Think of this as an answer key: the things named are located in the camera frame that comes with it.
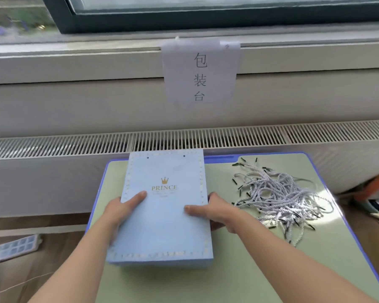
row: white wall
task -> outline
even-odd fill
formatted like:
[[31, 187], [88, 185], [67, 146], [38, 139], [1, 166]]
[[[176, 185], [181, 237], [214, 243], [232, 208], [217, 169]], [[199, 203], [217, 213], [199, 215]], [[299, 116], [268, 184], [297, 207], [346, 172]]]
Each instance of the white wall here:
[[0, 137], [379, 119], [379, 69], [238, 75], [234, 100], [182, 107], [162, 79], [0, 85]]

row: stack of paper bags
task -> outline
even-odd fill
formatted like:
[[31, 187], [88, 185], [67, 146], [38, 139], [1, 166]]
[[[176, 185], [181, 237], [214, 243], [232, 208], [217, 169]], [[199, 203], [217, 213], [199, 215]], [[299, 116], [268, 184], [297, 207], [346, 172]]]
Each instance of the stack of paper bags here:
[[120, 227], [107, 253], [118, 265], [206, 267], [213, 259], [209, 221], [184, 213], [208, 203], [201, 149], [132, 152], [121, 202], [146, 199]]

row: blue table trim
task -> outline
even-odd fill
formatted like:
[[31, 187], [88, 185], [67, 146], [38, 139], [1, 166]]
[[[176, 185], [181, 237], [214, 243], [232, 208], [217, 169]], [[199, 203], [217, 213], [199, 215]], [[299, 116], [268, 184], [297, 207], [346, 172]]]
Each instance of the blue table trim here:
[[[331, 192], [328, 190], [326, 184], [324, 183], [322, 177], [320, 176], [320, 173], [318, 173], [318, 170], [316, 168], [316, 166], [314, 165], [313, 161], [311, 160], [311, 158], [308, 156], [307, 153], [305, 152], [275, 152], [275, 153], [248, 153], [248, 154], [233, 154], [233, 155], [209, 155], [209, 156], [205, 156], [204, 157], [204, 162], [205, 163], [234, 163], [234, 162], [237, 162], [239, 157], [240, 156], [249, 156], [249, 155], [273, 155], [273, 154], [296, 154], [296, 153], [301, 153], [301, 154], [304, 154], [306, 155], [306, 157], [308, 158], [308, 160], [310, 161], [310, 163], [312, 164], [314, 170], [316, 171], [321, 183], [323, 184], [324, 188], [327, 190], [328, 193], [331, 194]], [[105, 170], [104, 170], [104, 174], [103, 174], [103, 177], [101, 179], [101, 184], [100, 184], [100, 187], [98, 188], [98, 192], [97, 192], [97, 196], [95, 198], [95, 202], [94, 202], [94, 206], [93, 206], [93, 209], [91, 211], [91, 215], [90, 215], [90, 219], [88, 220], [88, 224], [87, 224], [87, 227], [86, 227], [86, 232], [88, 231], [89, 227], [90, 227], [90, 224], [91, 224], [91, 219], [92, 219], [92, 216], [94, 214], [94, 209], [97, 205], [97, 200], [98, 200], [98, 196], [100, 194], [100, 191], [101, 191], [101, 187], [103, 186], [103, 182], [104, 182], [104, 178], [105, 178], [105, 174], [107, 172], [107, 169], [108, 169], [108, 165], [109, 163], [111, 162], [114, 162], [114, 161], [121, 161], [121, 160], [128, 160], [128, 158], [121, 158], [121, 159], [112, 159], [110, 160], [106, 167], [105, 167]], [[361, 251], [362, 255], [364, 256], [365, 260], [367, 261], [369, 267], [371, 268], [372, 272], [374, 273], [378, 283], [379, 283], [379, 275], [378, 273], [376, 272], [374, 266], [372, 265], [371, 261], [369, 260], [367, 254], [365, 253], [364, 249], [362, 248], [358, 238], [355, 236], [354, 232], [352, 231], [350, 225], [348, 224], [343, 212], [341, 211], [341, 209], [339, 208], [338, 204], [335, 202], [335, 208], [337, 208], [338, 212], [340, 213], [341, 217], [343, 218], [344, 220], [344, 223], [345, 225], [347, 226], [347, 229], [350, 231], [352, 237], [354, 238], [355, 240], [355, 243], [357, 244], [359, 250]]]

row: windowsill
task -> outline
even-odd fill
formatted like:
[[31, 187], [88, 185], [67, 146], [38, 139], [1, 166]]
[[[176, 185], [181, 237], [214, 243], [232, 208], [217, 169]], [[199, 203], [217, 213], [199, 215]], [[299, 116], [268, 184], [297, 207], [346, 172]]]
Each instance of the windowsill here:
[[240, 41], [239, 74], [379, 68], [379, 24], [57, 34], [0, 44], [0, 84], [162, 77], [160, 46], [176, 36]]

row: pile of ropes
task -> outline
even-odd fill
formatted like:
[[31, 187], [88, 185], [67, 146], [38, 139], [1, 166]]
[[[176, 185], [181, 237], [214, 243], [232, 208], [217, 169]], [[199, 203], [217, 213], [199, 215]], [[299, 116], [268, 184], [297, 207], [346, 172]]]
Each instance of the pile of ropes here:
[[[323, 217], [323, 214], [331, 213], [334, 208], [330, 204], [331, 210], [326, 211], [319, 206], [315, 198], [323, 199], [309, 189], [299, 187], [297, 181], [310, 180], [293, 177], [287, 173], [279, 173], [271, 168], [257, 167], [257, 159], [254, 165], [250, 165], [244, 158], [240, 157], [243, 163], [238, 162], [233, 166], [243, 166], [248, 169], [247, 173], [236, 173], [233, 182], [237, 185], [236, 179], [241, 178], [243, 184], [238, 188], [240, 200], [233, 202], [236, 207], [255, 207], [260, 213], [257, 220], [261, 221], [268, 228], [282, 228], [284, 239], [296, 246], [303, 238], [304, 228], [307, 226], [316, 230], [308, 221]], [[298, 238], [292, 241], [292, 228], [297, 225], [301, 231]]]

